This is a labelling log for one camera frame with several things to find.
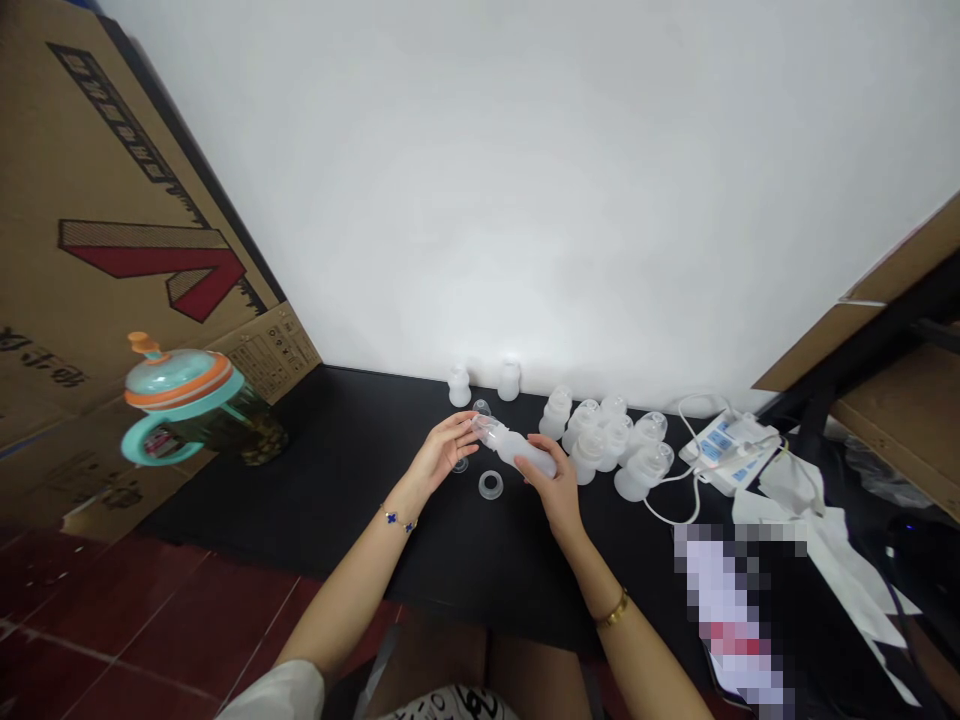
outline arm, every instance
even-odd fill
[[[413,459],[410,469],[371,518],[333,574],[320,588],[280,651],[274,667],[288,660],[309,660],[330,678],[356,647],[383,599],[387,583],[410,533],[403,523],[420,516],[423,506],[462,457],[476,452],[477,438],[465,411],[437,425]],[[398,522],[387,523],[385,512]]]
[[[521,457],[515,458],[517,467],[540,494],[550,529],[577,577],[590,614],[603,620],[620,603],[622,587],[583,528],[576,470],[550,438],[530,435],[529,440],[557,461],[557,477],[547,478]],[[633,602],[627,603],[616,624],[597,632],[634,720],[712,717],[680,663]]]

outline woman's left hand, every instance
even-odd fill
[[[478,450],[477,436],[470,426],[470,419],[478,414],[474,410],[454,413],[427,435],[403,477],[424,493],[424,502],[440,487],[460,458]]]

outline gold bracelet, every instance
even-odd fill
[[[623,595],[620,596],[620,602],[617,603],[617,607],[614,608],[613,612],[603,618],[603,620],[596,621],[597,629],[610,627],[620,622],[620,618],[623,617],[623,613],[627,610],[629,600],[630,596],[627,595],[627,589],[623,588]]]
[[[380,503],[380,509],[383,510],[383,503]],[[413,522],[405,523],[397,517],[395,512],[390,512],[389,510],[383,510],[383,514],[387,516],[387,525],[393,525],[396,523],[400,525],[400,527],[402,527],[408,535],[413,532],[413,529],[417,526],[417,523],[420,522],[420,518],[417,518]]]

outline woman's right hand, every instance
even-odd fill
[[[580,519],[577,470],[563,449],[546,435],[527,435],[534,447],[550,453],[557,463],[557,476],[548,478],[533,463],[518,455],[513,459],[527,482],[540,494],[540,502],[550,521],[550,530],[561,545],[585,536]]]

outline clothing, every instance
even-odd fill
[[[237,696],[217,720],[317,720],[323,710],[323,677],[311,662],[279,665]],[[497,695],[449,685],[417,698],[382,720],[517,720]]]

